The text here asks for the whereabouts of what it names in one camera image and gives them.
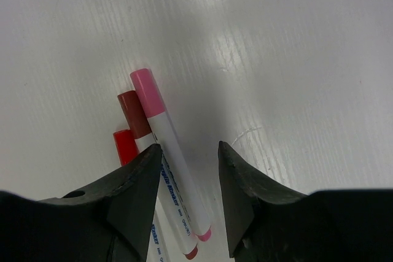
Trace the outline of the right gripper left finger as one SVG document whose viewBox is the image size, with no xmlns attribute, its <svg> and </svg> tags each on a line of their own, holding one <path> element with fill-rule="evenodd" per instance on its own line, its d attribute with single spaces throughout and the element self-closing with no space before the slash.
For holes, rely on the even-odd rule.
<svg viewBox="0 0 393 262">
<path fill-rule="evenodd" d="M 161 147 L 62 198 L 1 192 L 2 261 L 145 261 Z"/>
</svg>

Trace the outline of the maroon capped pen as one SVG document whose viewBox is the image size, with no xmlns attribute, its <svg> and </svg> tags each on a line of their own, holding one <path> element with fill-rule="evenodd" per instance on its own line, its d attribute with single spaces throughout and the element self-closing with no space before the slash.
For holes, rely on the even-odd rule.
<svg viewBox="0 0 393 262">
<path fill-rule="evenodd" d="M 134 90 L 126 91 L 119 94 L 117 98 L 138 151 L 142 152 L 150 145 L 156 144 L 157 140 L 153 135 L 136 92 Z M 194 259 L 198 253 L 198 242 L 192 233 L 164 156 L 161 157 L 160 184 L 157 196 L 180 251 L 188 260 Z"/>
</svg>

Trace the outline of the pink capped pen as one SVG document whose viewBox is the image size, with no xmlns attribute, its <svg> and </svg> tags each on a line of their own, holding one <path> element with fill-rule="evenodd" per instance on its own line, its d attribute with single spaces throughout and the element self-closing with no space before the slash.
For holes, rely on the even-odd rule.
<svg viewBox="0 0 393 262">
<path fill-rule="evenodd" d="M 185 203 L 193 232 L 200 241 L 206 242 L 212 236 L 211 221 L 183 156 L 152 71 L 147 68 L 138 69 L 130 74 L 130 78 L 149 125 L 164 151 L 179 194 Z"/>
</svg>

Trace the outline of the red capped pen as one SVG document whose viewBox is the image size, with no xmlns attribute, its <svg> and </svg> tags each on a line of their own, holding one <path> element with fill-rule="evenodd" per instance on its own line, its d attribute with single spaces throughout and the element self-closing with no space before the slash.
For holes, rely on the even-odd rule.
<svg viewBox="0 0 393 262">
<path fill-rule="evenodd" d="M 122 166 L 130 163 L 137 155 L 139 155 L 138 148 L 129 129 L 116 131 L 113 134 L 113 137 L 120 164 Z M 154 211 L 154 217 L 150 229 L 147 261 L 170 261 L 156 210 Z"/>
</svg>

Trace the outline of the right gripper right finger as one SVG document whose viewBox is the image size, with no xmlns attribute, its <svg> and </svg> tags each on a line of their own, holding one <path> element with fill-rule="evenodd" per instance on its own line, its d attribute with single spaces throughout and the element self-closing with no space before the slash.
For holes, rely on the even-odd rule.
<svg viewBox="0 0 393 262">
<path fill-rule="evenodd" d="M 236 261 L 391 261 L 392 190 L 297 192 L 219 142 L 228 252 Z"/>
</svg>

